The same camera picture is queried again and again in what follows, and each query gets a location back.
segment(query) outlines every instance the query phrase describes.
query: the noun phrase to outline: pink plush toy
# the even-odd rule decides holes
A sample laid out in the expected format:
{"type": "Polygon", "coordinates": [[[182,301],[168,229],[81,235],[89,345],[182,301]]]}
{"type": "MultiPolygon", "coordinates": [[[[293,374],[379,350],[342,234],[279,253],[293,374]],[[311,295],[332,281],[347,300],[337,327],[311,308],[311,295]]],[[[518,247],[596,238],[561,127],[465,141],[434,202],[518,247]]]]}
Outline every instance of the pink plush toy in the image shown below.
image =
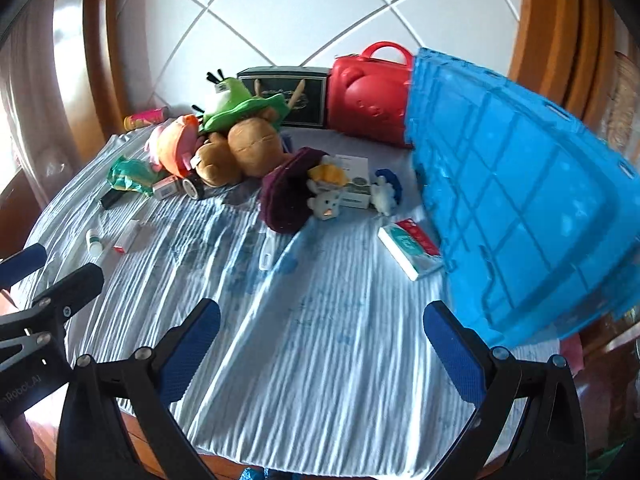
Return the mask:
{"type": "Polygon", "coordinates": [[[149,153],[149,162],[154,171],[162,170],[162,164],[160,164],[160,159],[158,158],[158,139],[163,130],[164,124],[156,126],[145,144],[145,151],[149,153]]]}
{"type": "Polygon", "coordinates": [[[198,136],[199,126],[196,116],[183,115],[158,136],[158,161],[169,173],[185,178],[193,169],[191,159],[204,144],[204,138],[198,136]]]}

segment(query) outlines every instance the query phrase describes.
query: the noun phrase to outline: metal screw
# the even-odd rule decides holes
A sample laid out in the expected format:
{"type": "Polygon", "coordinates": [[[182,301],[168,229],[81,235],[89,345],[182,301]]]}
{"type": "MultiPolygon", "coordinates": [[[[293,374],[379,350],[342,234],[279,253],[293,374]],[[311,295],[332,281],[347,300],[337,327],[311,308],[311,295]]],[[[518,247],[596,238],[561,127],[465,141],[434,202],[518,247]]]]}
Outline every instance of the metal screw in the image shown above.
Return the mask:
{"type": "Polygon", "coordinates": [[[81,355],[78,359],[76,359],[76,364],[81,368],[84,368],[90,362],[91,362],[91,356],[89,354],[81,355]]]}
{"type": "Polygon", "coordinates": [[[133,354],[138,361],[144,361],[145,359],[149,359],[151,357],[151,348],[148,346],[140,347],[136,350],[136,353],[133,354]]]}
{"type": "Polygon", "coordinates": [[[551,358],[551,362],[558,368],[564,368],[566,366],[566,359],[558,354],[554,355],[551,358]]]}
{"type": "Polygon", "coordinates": [[[49,341],[51,341],[51,334],[49,332],[43,332],[36,339],[36,343],[39,345],[46,345],[49,341]]]}
{"type": "Polygon", "coordinates": [[[491,350],[491,354],[500,361],[506,361],[509,358],[509,351],[504,346],[497,346],[491,350]]]}

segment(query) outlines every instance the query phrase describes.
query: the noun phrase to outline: brown plush toy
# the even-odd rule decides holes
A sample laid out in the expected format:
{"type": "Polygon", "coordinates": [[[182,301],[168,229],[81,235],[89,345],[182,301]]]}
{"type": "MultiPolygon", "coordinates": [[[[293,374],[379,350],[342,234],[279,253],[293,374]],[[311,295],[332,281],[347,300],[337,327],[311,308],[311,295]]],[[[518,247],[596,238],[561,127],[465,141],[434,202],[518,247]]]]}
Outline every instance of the brown plush toy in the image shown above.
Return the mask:
{"type": "Polygon", "coordinates": [[[235,124],[229,130],[228,142],[247,176],[262,178],[291,156],[284,152],[274,127],[263,118],[253,117],[235,124]]]}
{"type": "Polygon", "coordinates": [[[209,142],[198,149],[196,157],[200,158],[195,167],[196,173],[208,186],[238,184],[242,180],[240,166],[222,135],[210,134],[209,142]]]}

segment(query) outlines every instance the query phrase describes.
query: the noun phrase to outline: small white bottle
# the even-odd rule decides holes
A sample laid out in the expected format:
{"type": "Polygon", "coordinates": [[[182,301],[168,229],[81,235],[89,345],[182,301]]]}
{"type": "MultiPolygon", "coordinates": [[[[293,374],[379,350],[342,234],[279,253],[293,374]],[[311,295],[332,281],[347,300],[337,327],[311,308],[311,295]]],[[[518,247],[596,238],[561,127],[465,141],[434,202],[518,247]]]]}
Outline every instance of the small white bottle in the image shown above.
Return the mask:
{"type": "Polygon", "coordinates": [[[86,232],[86,250],[89,251],[89,256],[92,258],[97,258],[102,254],[102,243],[95,229],[89,229],[86,232]]]}

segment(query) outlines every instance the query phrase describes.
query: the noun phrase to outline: pink can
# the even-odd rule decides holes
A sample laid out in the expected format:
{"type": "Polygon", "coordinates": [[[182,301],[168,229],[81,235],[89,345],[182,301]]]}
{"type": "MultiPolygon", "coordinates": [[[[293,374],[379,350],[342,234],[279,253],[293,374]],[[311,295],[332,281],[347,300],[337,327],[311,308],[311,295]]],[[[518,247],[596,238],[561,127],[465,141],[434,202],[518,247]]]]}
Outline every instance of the pink can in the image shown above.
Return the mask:
{"type": "Polygon", "coordinates": [[[124,118],[124,129],[130,132],[136,128],[144,128],[152,124],[164,123],[168,115],[169,108],[166,106],[133,114],[124,118]]]}

